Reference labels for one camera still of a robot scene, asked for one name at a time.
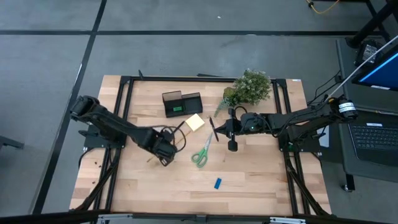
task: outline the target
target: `scissors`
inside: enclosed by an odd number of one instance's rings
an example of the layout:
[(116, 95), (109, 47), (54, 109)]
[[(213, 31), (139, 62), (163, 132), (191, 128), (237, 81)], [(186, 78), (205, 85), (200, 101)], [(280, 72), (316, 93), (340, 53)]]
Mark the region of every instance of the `scissors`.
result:
[(201, 151), (195, 153), (191, 157), (192, 162), (196, 163), (198, 168), (202, 168), (207, 162), (207, 150), (209, 149), (209, 145), (210, 145), (212, 136), (213, 136), (213, 133), (211, 133), (209, 138), (207, 139), (207, 141), (205, 143), (205, 147), (203, 147), (203, 149), (201, 149)]

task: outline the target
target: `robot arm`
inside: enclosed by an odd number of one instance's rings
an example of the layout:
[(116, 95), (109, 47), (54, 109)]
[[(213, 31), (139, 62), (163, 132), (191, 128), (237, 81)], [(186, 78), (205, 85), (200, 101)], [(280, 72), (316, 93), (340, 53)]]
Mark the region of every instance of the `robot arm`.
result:
[(233, 108), (228, 113), (231, 118), (215, 131), (231, 139), (228, 142), (230, 151), (238, 150), (238, 144), (234, 140), (237, 135), (266, 133), (277, 138), (287, 129), (290, 142), (297, 142), (329, 124), (347, 123), (358, 116), (354, 104), (343, 97), (331, 98), (327, 103), (287, 114), (244, 113), (238, 120)]
[(117, 141), (123, 134), (128, 135), (139, 147), (158, 157), (164, 166), (173, 161), (177, 152), (177, 148), (170, 143), (172, 133), (135, 126), (109, 112), (96, 98), (79, 96), (70, 110), (70, 116), (75, 121), (94, 124), (101, 137), (110, 141)]

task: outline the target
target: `wooden tabletop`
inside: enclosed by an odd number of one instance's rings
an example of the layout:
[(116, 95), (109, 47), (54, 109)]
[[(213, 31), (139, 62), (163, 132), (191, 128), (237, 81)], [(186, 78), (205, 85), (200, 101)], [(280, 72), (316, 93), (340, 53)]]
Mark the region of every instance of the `wooden tabletop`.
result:
[[(103, 78), (98, 99), (113, 111), (120, 76), (106, 75)], [(215, 82), (157, 82), (135, 81), (128, 121), (137, 126), (177, 126), (189, 116), (166, 118), (162, 93), (181, 90), (182, 94), (200, 92), (205, 125), (187, 135), (187, 146), (176, 154), (174, 161), (164, 167), (152, 154), (139, 148), (127, 138), (118, 169), (112, 202), (115, 212), (184, 213), (212, 215), (291, 215), (289, 190), (282, 153), (277, 139), (268, 134), (237, 136), (238, 152), (228, 150), (229, 139), (218, 135), (213, 138), (207, 164), (199, 169), (191, 162), (212, 132), (208, 116), (213, 116), (222, 99), (223, 90), (232, 83)], [(287, 80), (292, 111), (306, 107), (303, 86), (300, 80)], [(282, 90), (280, 100), (283, 111)], [(243, 105), (248, 111), (276, 113), (274, 95), (258, 106)], [(215, 126), (228, 119), (227, 110), (213, 118)], [(305, 183), (309, 191), (330, 212), (322, 170), (319, 161), (310, 153), (301, 153)], [(104, 149), (89, 152), (82, 160), (70, 208), (79, 206), (98, 182)], [(221, 178), (220, 188), (214, 188)], [(104, 187), (101, 208), (108, 185)], [(299, 211), (302, 203), (296, 186)]]

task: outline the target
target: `blue eraser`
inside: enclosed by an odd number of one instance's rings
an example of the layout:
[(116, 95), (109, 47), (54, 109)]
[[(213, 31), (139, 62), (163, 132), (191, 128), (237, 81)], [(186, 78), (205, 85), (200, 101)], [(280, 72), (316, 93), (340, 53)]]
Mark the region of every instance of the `blue eraser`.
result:
[(214, 188), (218, 189), (220, 187), (220, 184), (221, 184), (221, 179), (217, 178), (216, 185), (214, 185)]

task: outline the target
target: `green plant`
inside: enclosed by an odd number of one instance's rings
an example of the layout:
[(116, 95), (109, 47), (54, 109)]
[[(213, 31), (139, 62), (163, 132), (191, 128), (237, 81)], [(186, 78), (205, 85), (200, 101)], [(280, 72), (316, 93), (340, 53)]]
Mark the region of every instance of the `green plant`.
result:
[(261, 100), (269, 98), (271, 81), (266, 77), (266, 73), (257, 70), (247, 69), (243, 76), (236, 79), (232, 87), (224, 89), (223, 100), (219, 103), (214, 117), (217, 117), (220, 110), (236, 106), (241, 103), (258, 105)]

